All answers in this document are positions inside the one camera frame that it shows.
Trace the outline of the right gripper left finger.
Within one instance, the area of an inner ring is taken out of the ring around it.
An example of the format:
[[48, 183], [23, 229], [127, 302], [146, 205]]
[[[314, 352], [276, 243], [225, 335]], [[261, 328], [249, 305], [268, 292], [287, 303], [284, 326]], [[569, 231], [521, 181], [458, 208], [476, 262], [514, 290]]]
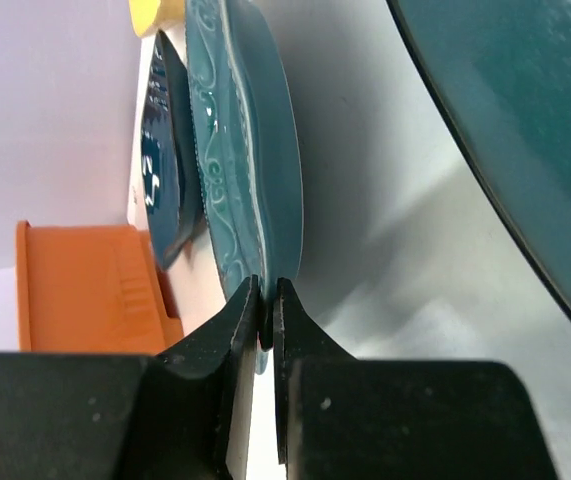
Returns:
[[0, 353], [0, 479], [242, 479], [260, 294], [155, 356]]

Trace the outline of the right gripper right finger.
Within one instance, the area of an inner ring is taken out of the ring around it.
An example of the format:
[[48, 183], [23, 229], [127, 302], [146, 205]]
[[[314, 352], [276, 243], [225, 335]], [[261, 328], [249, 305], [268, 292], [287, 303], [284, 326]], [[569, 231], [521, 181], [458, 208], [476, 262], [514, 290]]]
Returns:
[[487, 360], [365, 360], [305, 311], [273, 308], [278, 459], [290, 479], [554, 479], [530, 396]]

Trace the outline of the dark blue leaf plate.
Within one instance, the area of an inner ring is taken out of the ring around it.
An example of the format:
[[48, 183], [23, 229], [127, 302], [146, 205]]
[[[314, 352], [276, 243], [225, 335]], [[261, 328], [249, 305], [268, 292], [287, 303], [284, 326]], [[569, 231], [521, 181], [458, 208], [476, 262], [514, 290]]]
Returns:
[[157, 265], [168, 269], [203, 216], [188, 74], [156, 33], [140, 122], [143, 201]]

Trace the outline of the teal scalloped round plate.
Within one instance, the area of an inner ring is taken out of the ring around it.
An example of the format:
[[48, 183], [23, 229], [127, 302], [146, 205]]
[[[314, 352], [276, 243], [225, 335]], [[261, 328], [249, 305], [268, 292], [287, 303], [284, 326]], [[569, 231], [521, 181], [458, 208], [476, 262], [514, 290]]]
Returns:
[[303, 231], [299, 145], [275, 39], [252, 1], [185, 6], [188, 82], [198, 172], [217, 271], [226, 297], [256, 276], [257, 372], [273, 345], [279, 279], [295, 279]]

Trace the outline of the teal square plate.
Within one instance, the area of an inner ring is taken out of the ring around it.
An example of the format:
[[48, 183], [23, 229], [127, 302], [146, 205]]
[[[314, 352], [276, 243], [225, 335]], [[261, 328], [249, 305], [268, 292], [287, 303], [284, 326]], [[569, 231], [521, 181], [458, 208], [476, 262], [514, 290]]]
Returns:
[[571, 1], [392, 1], [482, 190], [571, 320]]

